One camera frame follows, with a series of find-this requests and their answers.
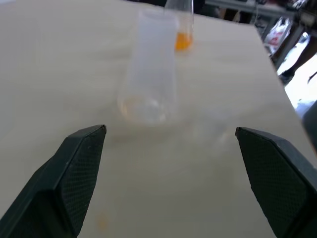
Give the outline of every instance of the plastic cup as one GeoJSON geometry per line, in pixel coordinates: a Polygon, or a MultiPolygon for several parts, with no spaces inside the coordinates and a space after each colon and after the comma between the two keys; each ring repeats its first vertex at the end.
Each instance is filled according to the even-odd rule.
{"type": "Polygon", "coordinates": [[[177,28],[177,17],[170,12],[140,12],[137,41],[118,96],[119,109],[127,120],[153,125],[168,120],[175,112],[177,28]]]}

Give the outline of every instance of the bottle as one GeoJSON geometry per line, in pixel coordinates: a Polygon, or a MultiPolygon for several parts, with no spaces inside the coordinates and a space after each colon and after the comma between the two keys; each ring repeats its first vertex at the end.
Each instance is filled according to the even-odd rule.
{"type": "Polygon", "coordinates": [[[167,0],[165,9],[173,10],[179,21],[175,49],[182,51],[193,43],[193,0],[167,0]]]}
{"type": "Polygon", "coordinates": [[[134,124],[161,124],[175,111],[177,25],[170,12],[147,9],[139,14],[137,42],[118,96],[121,114],[134,124]]]}

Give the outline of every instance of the orange liquid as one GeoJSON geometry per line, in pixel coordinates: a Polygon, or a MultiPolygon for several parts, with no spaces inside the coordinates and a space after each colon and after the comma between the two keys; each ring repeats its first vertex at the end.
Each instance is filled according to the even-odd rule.
{"type": "Polygon", "coordinates": [[[177,51],[182,51],[187,48],[189,48],[193,43],[193,34],[192,33],[184,33],[184,32],[178,32],[176,43],[175,43],[175,49],[177,51]]]}

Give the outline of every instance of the white plastic bag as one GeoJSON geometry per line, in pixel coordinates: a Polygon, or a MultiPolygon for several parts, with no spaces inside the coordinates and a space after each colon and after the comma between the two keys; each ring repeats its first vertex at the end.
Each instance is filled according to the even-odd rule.
{"type": "Polygon", "coordinates": [[[283,17],[281,17],[275,26],[270,30],[268,35],[266,36],[264,43],[274,48],[278,48],[280,44],[282,44],[283,40],[289,34],[290,27],[290,20],[287,18],[282,24],[283,17]]]}

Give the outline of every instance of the table surface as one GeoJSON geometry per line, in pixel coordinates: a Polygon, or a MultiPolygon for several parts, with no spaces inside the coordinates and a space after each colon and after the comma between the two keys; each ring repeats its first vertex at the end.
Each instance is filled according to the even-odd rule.
{"type": "Polygon", "coordinates": [[[67,135],[104,123],[98,181],[79,237],[274,237],[235,127],[282,136],[317,160],[255,28],[195,16],[193,48],[176,55],[177,122],[133,127],[120,117],[116,96],[143,7],[151,6],[0,5],[0,214],[67,135]]]}

